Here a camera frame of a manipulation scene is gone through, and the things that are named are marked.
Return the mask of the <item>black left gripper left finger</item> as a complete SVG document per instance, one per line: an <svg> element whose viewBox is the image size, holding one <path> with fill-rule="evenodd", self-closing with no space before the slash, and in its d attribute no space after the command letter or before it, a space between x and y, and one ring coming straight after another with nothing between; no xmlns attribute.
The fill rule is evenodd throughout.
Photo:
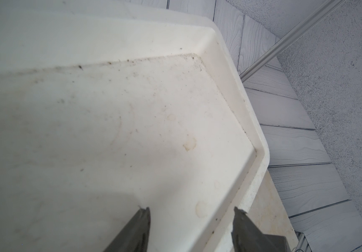
<svg viewBox="0 0 362 252"><path fill-rule="evenodd" d="M140 208L104 252L147 252L150 226L150 208Z"/></svg>

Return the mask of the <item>right aluminium frame post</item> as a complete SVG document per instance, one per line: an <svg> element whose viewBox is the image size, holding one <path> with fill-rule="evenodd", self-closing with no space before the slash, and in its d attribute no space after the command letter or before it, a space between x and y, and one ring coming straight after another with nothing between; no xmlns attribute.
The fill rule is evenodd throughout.
<svg viewBox="0 0 362 252"><path fill-rule="evenodd" d="M264 67L267 63L281 54L284 50L290 47L295 41L302 37L308 30L315 26L318 22L327 17L333 10L343 4L345 0L330 0L320 5L313 13L301 21L279 41L277 41L269 50L267 50L258 60L240 74L242 82L245 82L258 70Z"/></svg>

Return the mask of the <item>white three-drawer cabinet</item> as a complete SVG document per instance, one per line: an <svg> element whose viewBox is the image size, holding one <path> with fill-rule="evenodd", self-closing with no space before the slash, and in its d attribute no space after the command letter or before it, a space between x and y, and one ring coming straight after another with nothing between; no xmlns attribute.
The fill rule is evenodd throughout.
<svg viewBox="0 0 362 252"><path fill-rule="evenodd" d="M230 252L268 163L210 19L0 1L0 252L101 252L141 208L150 252Z"/></svg>

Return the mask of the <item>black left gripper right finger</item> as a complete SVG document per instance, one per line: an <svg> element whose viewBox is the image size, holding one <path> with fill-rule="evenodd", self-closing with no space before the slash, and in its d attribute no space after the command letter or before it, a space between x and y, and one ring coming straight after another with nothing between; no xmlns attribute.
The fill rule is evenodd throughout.
<svg viewBox="0 0 362 252"><path fill-rule="evenodd" d="M235 252L290 252L284 236L264 234L244 210L234 207L231 232Z"/></svg>

